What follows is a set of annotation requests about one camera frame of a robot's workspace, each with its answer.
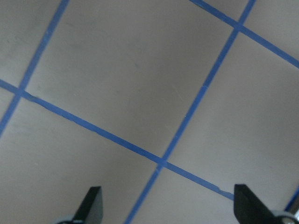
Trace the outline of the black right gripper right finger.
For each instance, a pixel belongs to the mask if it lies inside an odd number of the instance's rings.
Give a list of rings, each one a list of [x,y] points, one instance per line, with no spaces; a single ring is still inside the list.
[[[245,184],[234,186],[234,215],[240,224],[277,224],[278,219]]]

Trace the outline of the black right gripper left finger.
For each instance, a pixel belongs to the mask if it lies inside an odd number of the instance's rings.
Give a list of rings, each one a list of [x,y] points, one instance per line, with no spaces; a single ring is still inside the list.
[[[100,224],[103,219],[103,199],[101,186],[90,187],[71,224]]]

